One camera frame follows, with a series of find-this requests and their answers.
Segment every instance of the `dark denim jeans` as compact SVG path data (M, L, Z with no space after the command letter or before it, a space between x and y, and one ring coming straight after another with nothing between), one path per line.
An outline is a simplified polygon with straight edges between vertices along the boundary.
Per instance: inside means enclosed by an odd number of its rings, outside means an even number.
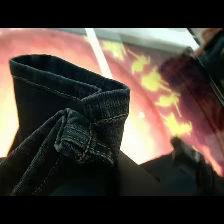
M0 162L0 195L49 195L88 164L114 167L130 90L49 55L10 60L19 131Z

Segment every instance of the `black garment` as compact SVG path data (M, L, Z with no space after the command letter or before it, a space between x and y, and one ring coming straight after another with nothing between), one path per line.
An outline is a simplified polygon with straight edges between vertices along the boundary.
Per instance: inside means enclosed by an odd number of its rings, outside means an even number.
M127 86L48 55L14 58L10 69L20 127L0 163L1 195L48 195L91 163L114 169Z

